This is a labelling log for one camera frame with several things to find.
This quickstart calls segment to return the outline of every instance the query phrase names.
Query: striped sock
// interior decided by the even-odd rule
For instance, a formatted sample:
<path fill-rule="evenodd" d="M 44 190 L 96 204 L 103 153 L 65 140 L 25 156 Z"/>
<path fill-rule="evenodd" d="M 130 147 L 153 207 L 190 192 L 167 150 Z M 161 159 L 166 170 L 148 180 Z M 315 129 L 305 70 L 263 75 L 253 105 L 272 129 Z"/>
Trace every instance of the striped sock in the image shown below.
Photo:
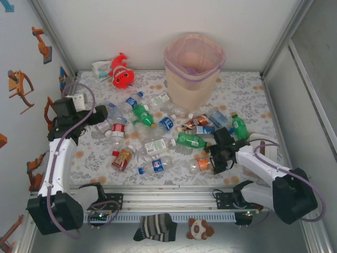
<path fill-rule="evenodd" d="M 133 239 L 141 241 L 152 239 L 157 241 L 175 241 L 177 223 L 174 223 L 168 213 L 142 216 L 138 230 Z"/>

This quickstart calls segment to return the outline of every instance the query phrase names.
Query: green bottle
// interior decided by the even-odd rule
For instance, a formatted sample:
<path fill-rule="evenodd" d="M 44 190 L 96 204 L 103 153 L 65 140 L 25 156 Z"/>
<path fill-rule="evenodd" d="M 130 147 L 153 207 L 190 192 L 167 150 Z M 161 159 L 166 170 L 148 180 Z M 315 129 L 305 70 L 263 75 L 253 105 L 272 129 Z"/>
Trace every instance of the green bottle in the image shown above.
<path fill-rule="evenodd" d="M 151 128 L 156 127 L 156 124 L 153 122 L 153 117 L 148 112 L 147 105 L 139 104 L 135 106 L 133 109 L 133 113 L 144 125 L 149 125 Z"/>
<path fill-rule="evenodd" d="M 250 134 L 248 133 L 246 124 L 243 119 L 239 118 L 236 112 L 232 113 L 232 126 L 234 128 L 234 132 L 238 139 L 248 140 Z"/>
<path fill-rule="evenodd" d="M 195 149 L 201 149 L 210 145 L 208 142 L 205 142 L 197 135 L 191 135 L 183 132 L 179 133 L 177 143 Z"/>

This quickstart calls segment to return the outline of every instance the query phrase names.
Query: metal floor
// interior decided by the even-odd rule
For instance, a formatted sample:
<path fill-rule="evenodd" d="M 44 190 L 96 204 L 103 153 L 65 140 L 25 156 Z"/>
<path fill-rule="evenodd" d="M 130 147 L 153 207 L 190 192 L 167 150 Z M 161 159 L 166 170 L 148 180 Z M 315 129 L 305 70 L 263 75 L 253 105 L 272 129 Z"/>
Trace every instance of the metal floor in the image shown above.
<path fill-rule="evenodd" d="M 264 215 L 254 217 L 258 222 Z M 175 242 L 142 240 L 136 242 L 133 236 L 138 224 L 111 224 L 101 231 L 93 230 L 86 224 L 81 228 L 80 240 L 73 240 L 62 233 L 42 236 L 36 229 L 31 253 L 101 252 L 101 253 L 303 253 L 306 244 L 299 222 L 286 225 L 272 214 L 268 221 L 259 227 L 238 229 L 232 223 L 210 223 L 215 234 L 206 241 L 189 240 L 187 223 L 178 223 Z"/>

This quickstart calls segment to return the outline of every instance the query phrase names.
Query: trash bin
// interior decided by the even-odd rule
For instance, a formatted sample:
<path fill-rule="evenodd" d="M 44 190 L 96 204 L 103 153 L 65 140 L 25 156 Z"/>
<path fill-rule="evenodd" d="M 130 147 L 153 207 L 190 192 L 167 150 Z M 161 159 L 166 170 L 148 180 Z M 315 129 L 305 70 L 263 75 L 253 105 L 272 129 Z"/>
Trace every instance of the trash bin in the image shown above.
<path fill-rule="evenodd" d="M 199 34 L 179 38 L 164 51 L 172 102 L 193 112 L 210 98 L 225 62 L 223 49 Z"/>

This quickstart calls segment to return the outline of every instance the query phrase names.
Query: brown and white plush toy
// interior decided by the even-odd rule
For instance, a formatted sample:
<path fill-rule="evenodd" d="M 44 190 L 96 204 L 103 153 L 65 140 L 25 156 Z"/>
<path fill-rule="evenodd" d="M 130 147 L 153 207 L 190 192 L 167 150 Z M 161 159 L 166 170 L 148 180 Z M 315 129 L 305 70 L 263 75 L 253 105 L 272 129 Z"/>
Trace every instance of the brown and white plush toy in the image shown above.
<path fill-rule="evenodd" d="M 214 229 L 207 225 L 205 220 L 189 219 L 190 230 L 187 233 L 188 239 L 206 240 L 214 234 Z"/>

